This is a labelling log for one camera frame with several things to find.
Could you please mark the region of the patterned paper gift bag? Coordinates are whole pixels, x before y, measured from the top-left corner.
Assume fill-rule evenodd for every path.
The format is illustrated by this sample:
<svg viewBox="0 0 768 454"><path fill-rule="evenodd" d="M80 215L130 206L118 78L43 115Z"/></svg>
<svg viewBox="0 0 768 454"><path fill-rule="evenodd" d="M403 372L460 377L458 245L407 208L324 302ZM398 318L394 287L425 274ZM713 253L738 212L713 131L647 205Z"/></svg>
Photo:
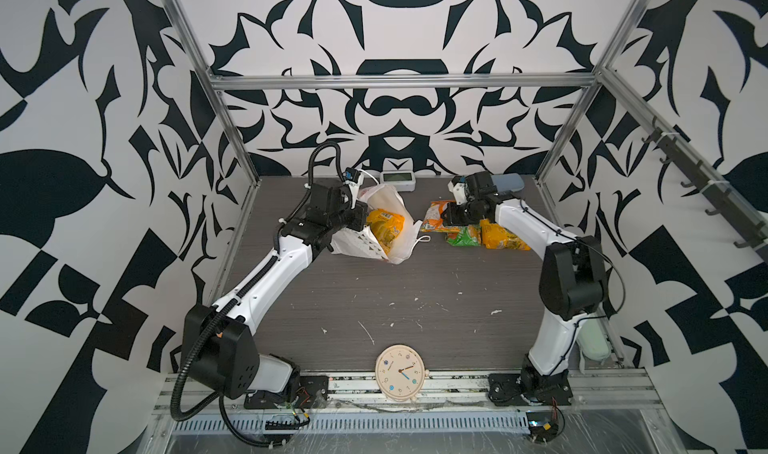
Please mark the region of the patterned paper gift bag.
<svg viewBox="0 0 768 454"><path fill-rule="evenodd" d="M408 260L420 242L421 220L415 220L390 185L365 188L358 196L365 203L363 229L345 228L333 235L334 254L374 259L399 265Z"/></svg>

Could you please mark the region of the black wall hook rack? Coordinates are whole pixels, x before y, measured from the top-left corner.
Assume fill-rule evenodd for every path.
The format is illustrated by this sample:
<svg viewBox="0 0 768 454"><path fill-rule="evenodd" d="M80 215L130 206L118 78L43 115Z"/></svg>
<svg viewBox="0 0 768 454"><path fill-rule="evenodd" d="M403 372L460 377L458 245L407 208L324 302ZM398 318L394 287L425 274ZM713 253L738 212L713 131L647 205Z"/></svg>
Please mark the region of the black wall hook rack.
<svg viewBox="0 0 768 454"><path fill-rule="evenodd" d="M722 217L740 237L734 242L737 249L751 249L764 263L767 263L767 219L753 207L736 189L735 185L718 173L714 166L691 145L686 137L675 131L666 130L653 117L650 122L640 121L647 132L643 144L661 153L662 167L657 178L657 194L662 198L662 185L670 167L676 169L684 180L680 187L703 196L710 209L708 216Z"/></svg>

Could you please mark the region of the white digital clock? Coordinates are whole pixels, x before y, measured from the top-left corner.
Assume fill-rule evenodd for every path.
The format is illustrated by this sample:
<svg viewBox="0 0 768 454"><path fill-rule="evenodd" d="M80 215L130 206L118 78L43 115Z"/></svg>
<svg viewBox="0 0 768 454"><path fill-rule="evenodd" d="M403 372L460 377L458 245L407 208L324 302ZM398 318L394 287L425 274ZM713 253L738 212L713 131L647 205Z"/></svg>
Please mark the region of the white digital clock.
<svg viewBox="0 0 768 454"><path fill-rule="evenodd" d="M393 186L398 192L414 192L416 189L416 176L413 171L383 171L380 174L380 182Z"/></svg>

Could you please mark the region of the green corn chips packet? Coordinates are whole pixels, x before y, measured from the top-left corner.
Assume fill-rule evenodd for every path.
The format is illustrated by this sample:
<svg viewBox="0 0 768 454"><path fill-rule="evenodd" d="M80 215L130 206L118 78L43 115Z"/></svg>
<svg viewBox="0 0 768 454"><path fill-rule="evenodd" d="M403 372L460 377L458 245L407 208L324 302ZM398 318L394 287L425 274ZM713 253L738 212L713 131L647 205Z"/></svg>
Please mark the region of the green corn chips packet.
<svg viewBox="0 0 768 454"><path fill-rule="evenodd" d="M447 233L445 240L454 247L480 247L482 245L482 232L478 226L465 226L457 232Z"/></svg>

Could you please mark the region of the yellow snack packet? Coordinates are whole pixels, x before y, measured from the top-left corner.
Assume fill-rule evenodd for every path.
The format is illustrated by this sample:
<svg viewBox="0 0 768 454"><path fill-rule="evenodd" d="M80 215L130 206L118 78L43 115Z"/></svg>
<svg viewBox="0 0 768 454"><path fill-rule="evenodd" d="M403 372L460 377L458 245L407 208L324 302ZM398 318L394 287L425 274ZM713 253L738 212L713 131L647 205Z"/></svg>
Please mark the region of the yellow snack packet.
<svg viewBox="0 0 768 454"><path fill-rule="evenodd" d="M480 222L482 245L489 250L530 251L531 248L518 236L488 220Z"/></svg>
<svg viewBox="0 0 768 454"><path fill-rule="evenodd" d="M404 230L405 218L400 214L376 209L367 215L366 226L371 230L384 253L389 255L395 241Z"/></svg>

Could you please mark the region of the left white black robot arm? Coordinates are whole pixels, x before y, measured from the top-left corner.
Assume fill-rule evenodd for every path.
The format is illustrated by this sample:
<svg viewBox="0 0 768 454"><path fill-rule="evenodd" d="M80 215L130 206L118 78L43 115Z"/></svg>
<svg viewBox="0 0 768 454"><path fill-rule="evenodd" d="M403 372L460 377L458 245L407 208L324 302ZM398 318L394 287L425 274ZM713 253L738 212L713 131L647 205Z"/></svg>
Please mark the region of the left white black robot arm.
<svg viewBox="0 0 768 454"><path fill-rule="evenodd" d="M291 403L300 370L292 362L259 353L255 333L289 284L325 250L342 229L361 231L367 205L362 178L337 187L313 184L294 216L286 218L265 258L231 291L210 306L197 304L185 316L180 369L170 413L187 420L215 400L262 394Z"/></svg>

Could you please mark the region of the round beige wall clock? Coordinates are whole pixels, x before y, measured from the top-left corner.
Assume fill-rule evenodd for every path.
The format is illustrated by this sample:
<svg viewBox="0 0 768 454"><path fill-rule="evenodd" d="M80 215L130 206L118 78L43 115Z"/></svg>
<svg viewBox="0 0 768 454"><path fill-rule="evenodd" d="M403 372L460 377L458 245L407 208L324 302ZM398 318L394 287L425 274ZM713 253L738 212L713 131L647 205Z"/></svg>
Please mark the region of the round beige wall clock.
<svg viewBox="0 0 768 454"><path fill-rule="evenodd" d="M374 374L377 386L388 399L410 402L421 393L430 372L413 348L397 344L378 356Z"/></svg>

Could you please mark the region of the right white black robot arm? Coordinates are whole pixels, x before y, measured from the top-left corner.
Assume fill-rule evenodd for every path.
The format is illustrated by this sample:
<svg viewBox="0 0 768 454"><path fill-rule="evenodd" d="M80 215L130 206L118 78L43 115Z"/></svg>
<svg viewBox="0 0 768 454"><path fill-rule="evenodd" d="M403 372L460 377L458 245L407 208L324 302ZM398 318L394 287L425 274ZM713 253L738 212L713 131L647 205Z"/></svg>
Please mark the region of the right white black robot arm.
<svg viewBox="0 0 768 454"><path fill-rule="evenodd" d="M490 401L558 402L570 389L568 361L581 328L596 319L608 295L600 243L580 237L545 219L508 188L505 175L479 172L455 176L448 184L454 201L441 219L447 225L494 223L518 237L542 260L539 296L544 314L533 346L516 376L489 377Z"/></svg>

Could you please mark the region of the blue-grey glasses case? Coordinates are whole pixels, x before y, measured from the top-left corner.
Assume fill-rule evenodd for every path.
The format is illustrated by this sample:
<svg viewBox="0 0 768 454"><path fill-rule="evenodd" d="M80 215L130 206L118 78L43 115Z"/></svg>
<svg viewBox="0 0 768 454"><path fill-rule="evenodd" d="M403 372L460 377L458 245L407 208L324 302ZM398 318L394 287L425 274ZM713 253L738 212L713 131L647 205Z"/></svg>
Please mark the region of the blue-grey glasses case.
<svg viewBox="0 0 768 454"><path fill-rule="evenodd" d="M498 193L517 193L525 189L525 182L518 174L492 175L491 180Z"/></svg>

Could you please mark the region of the orange snack packet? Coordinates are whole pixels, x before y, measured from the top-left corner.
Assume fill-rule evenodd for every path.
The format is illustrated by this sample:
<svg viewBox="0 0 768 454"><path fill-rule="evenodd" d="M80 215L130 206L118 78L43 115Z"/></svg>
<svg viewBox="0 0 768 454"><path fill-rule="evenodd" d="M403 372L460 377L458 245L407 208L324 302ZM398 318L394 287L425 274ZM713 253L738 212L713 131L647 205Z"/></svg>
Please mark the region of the orange snack packet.
<svg viewBox="0 0 768 454"><path fill-rule="evenodd" d="M452 234L452 233L460 232L461 231L460 226L447 225L445 221L442 219L442 214L447 210L448 207L454 204L455 204L454 201L449 201L449 200L432 202L429 208L427 209L426 214L424 215L424 219L421 224L420 231L422 233L443 233L443 234Z"/></svg>

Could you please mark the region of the pale green glasses case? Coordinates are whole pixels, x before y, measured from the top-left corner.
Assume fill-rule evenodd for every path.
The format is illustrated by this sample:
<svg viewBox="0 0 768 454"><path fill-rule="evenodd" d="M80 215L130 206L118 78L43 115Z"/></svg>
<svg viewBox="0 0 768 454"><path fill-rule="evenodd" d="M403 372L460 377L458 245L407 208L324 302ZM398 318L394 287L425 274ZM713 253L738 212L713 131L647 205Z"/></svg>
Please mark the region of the pale green glasses case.
<svg viewBox="0 0 768 454"><path fill-rule="evenodd" d="M597 322L587 322L581 328L577 343L581 354L592 361L603 362L611 356L611 347Z"/></svg>

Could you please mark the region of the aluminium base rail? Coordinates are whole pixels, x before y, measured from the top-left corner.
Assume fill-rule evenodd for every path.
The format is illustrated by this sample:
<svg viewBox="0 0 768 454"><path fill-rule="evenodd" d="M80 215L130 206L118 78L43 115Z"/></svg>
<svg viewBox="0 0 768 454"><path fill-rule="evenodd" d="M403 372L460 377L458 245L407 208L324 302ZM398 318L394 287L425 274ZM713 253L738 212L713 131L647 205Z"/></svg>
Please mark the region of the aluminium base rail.
<svg viewBox="0 0 768 454"><path fill-rule="evenodd" d="M143 453L681 453L649 375L569 374L547 399L512 397L506 371L309 372L292 403L251 393L186 421L165 381Z"/></svg>

